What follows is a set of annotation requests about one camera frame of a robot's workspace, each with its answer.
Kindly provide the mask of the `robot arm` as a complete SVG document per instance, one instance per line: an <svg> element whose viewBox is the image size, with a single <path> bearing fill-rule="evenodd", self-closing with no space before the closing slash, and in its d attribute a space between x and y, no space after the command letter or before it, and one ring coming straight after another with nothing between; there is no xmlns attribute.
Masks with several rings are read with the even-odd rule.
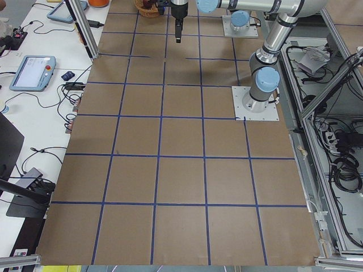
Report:
<svg viewBox="0 0 363 272"><path fill-rule="evenodd" d="M277 89L280 75L275 69L278 55L296 26L299 18L308 17L319 12L327 1L196 1L200 12L210 14L216 9L233 11L263 11L277 14L273 26L263 45L250 57L252 86L244 95L244 108L252 113L265 111L271 94Z"/></svg>
<svg viewBox="0 0 363 272"><path fill-rule="evenodd" d="M244 10L238 10L231 14L230 27L233 31L239 32L250 26L250 14Z"/></svg>

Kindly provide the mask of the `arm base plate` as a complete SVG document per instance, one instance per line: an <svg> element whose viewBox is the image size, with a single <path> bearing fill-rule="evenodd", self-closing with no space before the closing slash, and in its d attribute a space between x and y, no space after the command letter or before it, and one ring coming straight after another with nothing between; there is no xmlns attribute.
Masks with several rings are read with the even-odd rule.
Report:
<svg viewBox="0 0 363 272"><path fill-rule="evenodd" d="M273 94L264 102L250 96L249 86L232 86L235 119L238 121L279 121Z"/></svg>
<svg viewBox="0 0 363 272"><path fill-rule="evenodd" d="M258 38L258 30L255 25L255 20L250 18L250 22L243 26L235 26L231 22L231 15L222 16L223 32L225 37L232 38L245 38L245 39L256 39Z"/></svg>

